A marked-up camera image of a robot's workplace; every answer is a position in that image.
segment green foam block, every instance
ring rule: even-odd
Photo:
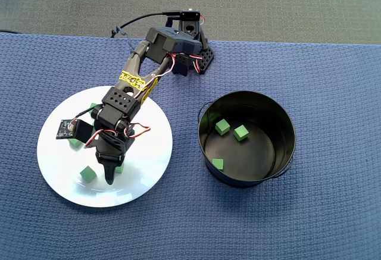
[[[89,166],[84,168],[80,174],[82,178],[88,183],[90,183],[92,180],[96,178],[96,173]]]
[[[81,145],[81,141],[77,139],[68,139],[71,146],[78,148]]]
[[[216,130],[222,136],[230,130],[230,125],[225,119],[222,119],[216,123]]]
[[[124,168],[124,163],[121,166],[115,168],[115,173],[121,174],[121,172],[123,172],[123,168]]]
[[[224,168],[224,160],[223,159],[213,159],[212,163],[219,170],[222,170]]]
[[[244,140],[244,138],[248,137],[248,135],[249,131],[243,125],[234,130],[234,136],[236,136],[238,141]]]
[[[90,105],[90,107],[93,107],[93,106],[95,106],[95,105],[97,105],[97,104],[92,103],[92,104]]]

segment white plate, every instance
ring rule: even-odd
[[[104,208],[130,202],[146,193],[164,174],[172,153],[172,132],[161,108],[150,98],[142,105],[133,122],[151,127],[136,138],[126,153],[124,169],[115,174],[110,186],[104,178],[103,165],[95,158],[95,148],[73,148],[68,140],[57,140],[61,120],[71,119],[90,107],[100,104],[109,86],[79,92],[61,103],[42,127],[37,144],[37,159],[46,182],[60,196],[79,205]],[[90,114],[80,117],[92,124]],[[135,133],[143,130],[135,126]],[[97,175],[91,183],[84,181],[81,170],[90,166]]]

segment gray carpet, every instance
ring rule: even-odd
[[[23,33],[102,36],[149,12],[194,7],[207,37],[316,43],[381,43],[381,0],[0,0],[0,29]],[[131,25],[144,37],[165,18]]]

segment blue tablecloth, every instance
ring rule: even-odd
[[[36,145],[64,99],[116,83],[127,40],[0,35],[0,259],[380,259],[381,46],[211,46],[206,75],[151,94],[173,130],[162,179],[96,209],[45,183]],[[278,101],[297,134],[292,169],[251,189],[212,177],[197,139],[201,105],[243,89]]]

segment yellow label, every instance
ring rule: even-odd
[[[142,80],[140,77],[135,77],[131,75],[128,71],[122,71],[119,79],[128,82],[130,85],[139,90],[144,89],[145,81]]]
[[[147,90],[147,92],[144,94],[143,98],[142,98],[142,103],[143,104],[145,102],[145,100],[147,99],[147,97],[151,94],[151,92],[153,91],[153,89],[155,88],[156,84],[158,83],[158,78],[155,79],[154,83],[152,84],[152,86]]]

